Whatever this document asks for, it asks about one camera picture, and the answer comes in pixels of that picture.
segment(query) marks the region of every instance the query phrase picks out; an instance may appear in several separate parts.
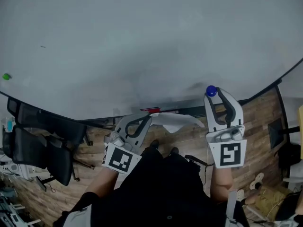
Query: blue magnet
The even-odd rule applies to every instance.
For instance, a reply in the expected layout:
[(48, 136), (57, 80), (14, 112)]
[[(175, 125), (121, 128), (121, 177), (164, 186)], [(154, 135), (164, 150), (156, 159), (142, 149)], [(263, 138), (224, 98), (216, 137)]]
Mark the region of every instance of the blue magnet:
[(8, 132), (12, 132), (12, 131), (13, 131), (13, 122), (8, 121)]
[(206, 89), (206, 93), (209, 96), (215, 96), (217, 94), (217, 89), (215, 86), (208, 86)]

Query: shoe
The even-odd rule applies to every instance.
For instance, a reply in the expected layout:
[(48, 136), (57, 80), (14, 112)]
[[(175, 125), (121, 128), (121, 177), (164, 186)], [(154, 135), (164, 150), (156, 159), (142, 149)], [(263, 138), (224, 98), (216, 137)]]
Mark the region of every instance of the shoe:
[(259, 173), (255, 180), (253, 182), (250, 183), (250, 189), (253, 190), (253, 189), (258, 189), (261, 185), (262, 185), (262, 180), (263, 180), (263, 177), (264, 177), (264, 173)]
[(244, 190), (240, 189), (237, 191), (237, 201), (241, 202), (244, 199)]
[(153, 148), (156, 148), (158, 149), (159, 148), (159, 141), (158, 140), (154, 140), (151, 144), (150, 144), (150, 147), (153, 147)]
[(179, 149), (177, 147), (174, 147), (173, 149), (171, 149), (170, 155), (172, 155), (172, 154), (178, 155), (179, 154)]

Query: red object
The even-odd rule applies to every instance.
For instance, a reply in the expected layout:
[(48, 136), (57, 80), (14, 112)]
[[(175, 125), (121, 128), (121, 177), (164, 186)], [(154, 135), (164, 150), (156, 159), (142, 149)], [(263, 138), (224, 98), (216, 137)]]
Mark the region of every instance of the red object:
[(141, 111), (147, 111), (150, 114), (154, 114), (154, 113), (160, 113), (160, 108), (144, 108), (144, 109), (140, 109)]

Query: person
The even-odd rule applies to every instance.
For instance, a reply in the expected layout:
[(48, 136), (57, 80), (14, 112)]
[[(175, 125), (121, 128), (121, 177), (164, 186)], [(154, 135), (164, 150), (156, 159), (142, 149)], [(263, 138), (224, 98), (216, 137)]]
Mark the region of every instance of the person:
[[(101, 226), (138, 220), (178, 223), (191, 221), (200, 226), (225, 226), (229, 192), (233, 190), (230, 168), (213, 168), (210, 198), (203, 191), (200, 166), (186, 160), (173, 148), (166, 158), (154, 140), (142, 158), (114, 190), (118, 173), (102, 168), (71, 211), (63, 212), (54, 227)], [(249, 224), (242, 205), (236, 203), (234, 219)]]

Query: black shirt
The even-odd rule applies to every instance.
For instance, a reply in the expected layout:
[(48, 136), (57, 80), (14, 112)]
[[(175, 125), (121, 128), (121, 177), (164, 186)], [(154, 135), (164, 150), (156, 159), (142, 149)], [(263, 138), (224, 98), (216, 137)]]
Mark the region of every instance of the black shirt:
[[(180, 155), (163, 159), (156, 149), (149, 147), (120, 188), (103, 198), (87, 192), (70, 212), (91, 205), (92, 227), (104, 221), (133, 223), (138, 220), (146, 224), (185, 220), (201, 226), (223, 227), (227, 202), (217, 204), (204, 193), (199, 170), (199, 166)], [(63, 226), (70, 212), (63, 212), (54, 226)], [(244, 227), (249, 226), (239, 202), (234, 218)]]

